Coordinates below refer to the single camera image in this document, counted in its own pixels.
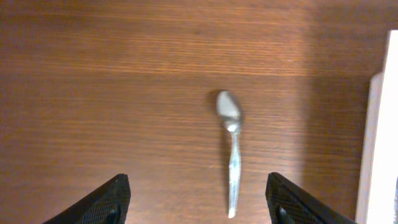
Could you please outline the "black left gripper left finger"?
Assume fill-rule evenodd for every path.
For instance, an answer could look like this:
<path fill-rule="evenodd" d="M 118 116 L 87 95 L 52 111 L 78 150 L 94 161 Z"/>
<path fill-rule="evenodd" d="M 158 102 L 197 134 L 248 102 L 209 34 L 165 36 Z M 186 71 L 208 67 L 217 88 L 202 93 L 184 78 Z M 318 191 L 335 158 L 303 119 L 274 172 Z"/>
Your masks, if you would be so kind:
<path fill-rule="evenodd" d="M 128 176 L 118 174 L 45 224 L 124 224 L 130 199 Z"/>

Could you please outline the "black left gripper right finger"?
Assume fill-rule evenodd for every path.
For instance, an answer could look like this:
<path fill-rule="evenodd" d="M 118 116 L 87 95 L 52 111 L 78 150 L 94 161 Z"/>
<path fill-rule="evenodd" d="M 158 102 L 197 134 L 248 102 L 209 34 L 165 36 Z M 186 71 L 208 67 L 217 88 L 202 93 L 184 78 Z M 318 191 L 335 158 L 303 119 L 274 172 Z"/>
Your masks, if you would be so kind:
<path fill-rule="evenodd" d="M 265 192 L 272 224 L 355 224 L 277 172 Z"/>

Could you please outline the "small bent spoon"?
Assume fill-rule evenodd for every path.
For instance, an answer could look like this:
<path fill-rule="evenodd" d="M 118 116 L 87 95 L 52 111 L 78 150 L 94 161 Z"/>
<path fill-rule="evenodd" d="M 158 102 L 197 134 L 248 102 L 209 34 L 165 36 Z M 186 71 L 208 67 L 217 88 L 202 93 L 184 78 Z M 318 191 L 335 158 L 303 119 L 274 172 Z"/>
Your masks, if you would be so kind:
<path fill-rule="evenodd" d="M 234 218 L 238 209 L 241 178 L 241 153 L 239 135 L 243 125 L 243 111 L 236 97 L 228 90 L 221 91 L 216 99 L 216 111 L 223 126 L 231 135 L 231 153 L 228 166 L 229 199 L 228 218 Z"/>

